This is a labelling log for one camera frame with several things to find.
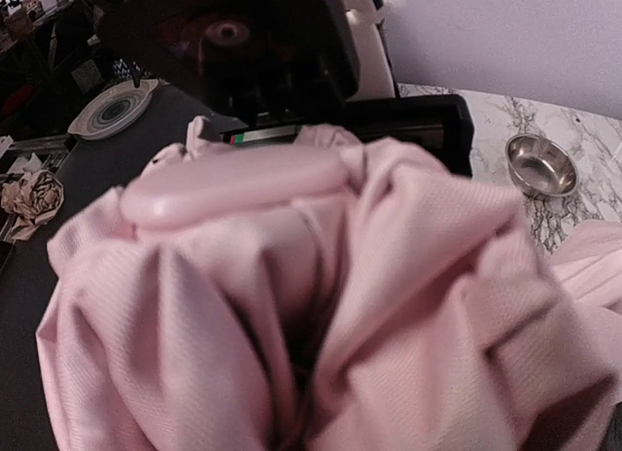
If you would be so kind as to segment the pink and black umbrella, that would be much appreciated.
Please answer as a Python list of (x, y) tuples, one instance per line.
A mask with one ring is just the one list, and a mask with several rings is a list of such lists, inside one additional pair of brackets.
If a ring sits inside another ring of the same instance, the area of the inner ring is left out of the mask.
[(330, 125), (160, 152), (48, 245), (62, 450), (594, 450), (621, 400), (621, 228), (552, 259), (518, 191)]

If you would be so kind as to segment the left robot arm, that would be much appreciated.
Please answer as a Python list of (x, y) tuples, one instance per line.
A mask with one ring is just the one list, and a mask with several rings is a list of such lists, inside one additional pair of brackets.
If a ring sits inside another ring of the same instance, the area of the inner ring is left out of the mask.
[(262, 143), (330, 123), (364, 142), (419, 145), (469, 176), (474, 125), (459, 95), (400, 93), (384, 22), (404, 0), (87, 0), (119, 55)]

